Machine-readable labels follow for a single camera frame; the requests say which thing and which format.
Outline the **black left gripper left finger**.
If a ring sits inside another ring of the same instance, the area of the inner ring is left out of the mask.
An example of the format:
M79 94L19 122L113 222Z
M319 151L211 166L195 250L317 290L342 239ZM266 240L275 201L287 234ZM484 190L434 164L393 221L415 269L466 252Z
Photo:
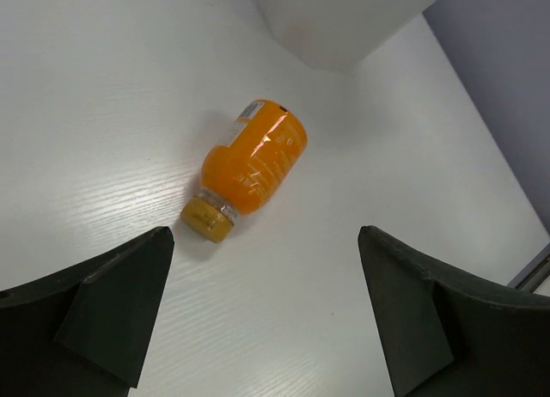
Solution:
M3 396L127 396L136 388L174 237L157 227L1 293Z

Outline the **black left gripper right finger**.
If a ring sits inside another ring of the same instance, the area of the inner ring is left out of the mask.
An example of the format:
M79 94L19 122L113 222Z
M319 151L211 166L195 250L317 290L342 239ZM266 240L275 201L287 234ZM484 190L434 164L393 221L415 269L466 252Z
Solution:
M421 253L374 226L358 248L397 396L546 396L549 300Z

